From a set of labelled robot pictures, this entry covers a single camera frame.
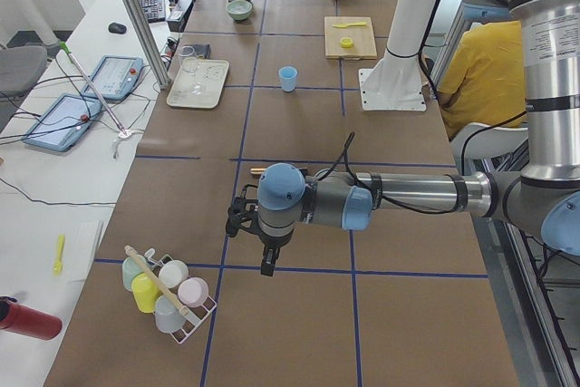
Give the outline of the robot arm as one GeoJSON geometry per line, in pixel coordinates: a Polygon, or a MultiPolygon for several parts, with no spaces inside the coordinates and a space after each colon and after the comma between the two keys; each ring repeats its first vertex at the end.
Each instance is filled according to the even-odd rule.
{"type": "Polygon", "coordinates": [[[579,0],[464,0],[464,33],[438,87],[450,139],[470,123],[528,128],[519,172],[422,177],[287,163],[262,173],[256,198],[240,195],[226,232],[257,236],[270,276],[295,224],[363,230],[378,208],[426,215],[468,212],[507,222],[554,250],[579,252],[579,0]]]}

